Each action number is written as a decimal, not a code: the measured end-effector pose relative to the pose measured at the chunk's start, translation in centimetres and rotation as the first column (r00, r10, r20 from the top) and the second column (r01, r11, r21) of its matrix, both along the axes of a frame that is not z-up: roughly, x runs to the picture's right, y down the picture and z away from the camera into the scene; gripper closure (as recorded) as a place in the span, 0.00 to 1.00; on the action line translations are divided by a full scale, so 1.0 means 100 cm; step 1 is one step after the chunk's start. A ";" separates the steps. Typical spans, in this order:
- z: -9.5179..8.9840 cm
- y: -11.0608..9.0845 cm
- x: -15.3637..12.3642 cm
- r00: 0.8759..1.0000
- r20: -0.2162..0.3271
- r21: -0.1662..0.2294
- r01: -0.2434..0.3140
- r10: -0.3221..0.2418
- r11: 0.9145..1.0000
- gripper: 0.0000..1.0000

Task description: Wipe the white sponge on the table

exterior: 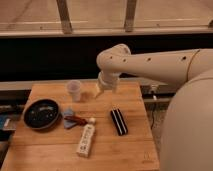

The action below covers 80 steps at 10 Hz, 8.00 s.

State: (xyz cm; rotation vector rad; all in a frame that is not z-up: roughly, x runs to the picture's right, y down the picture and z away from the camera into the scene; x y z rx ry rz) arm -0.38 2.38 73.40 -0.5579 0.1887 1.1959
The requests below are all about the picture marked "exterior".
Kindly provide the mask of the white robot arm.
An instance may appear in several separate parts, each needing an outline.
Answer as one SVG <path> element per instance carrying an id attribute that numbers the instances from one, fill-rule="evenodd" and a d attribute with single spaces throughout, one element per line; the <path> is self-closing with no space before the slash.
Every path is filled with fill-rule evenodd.
<path id="1" fill-rule="evenodd" d="M 100 52 L 100 92 L 123 73 L 174 84 L 164 119 L 160 171 L 213 171 L 213 49 L 133 54 L 125 44 Z"/>

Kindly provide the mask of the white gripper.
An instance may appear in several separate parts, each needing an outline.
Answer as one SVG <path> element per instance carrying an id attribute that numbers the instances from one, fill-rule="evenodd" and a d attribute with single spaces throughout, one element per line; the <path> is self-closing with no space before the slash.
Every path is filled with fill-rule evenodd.
<path id="1" fill-rule="evenodd" d="M 105 90 L 112 90 L 113 92 L 117 89 L 119 82 L 119 75 L 116 73 L 105 73 L 101 71 L 98 74 L 98 88 L 95 98 L 98 98 Z"/>

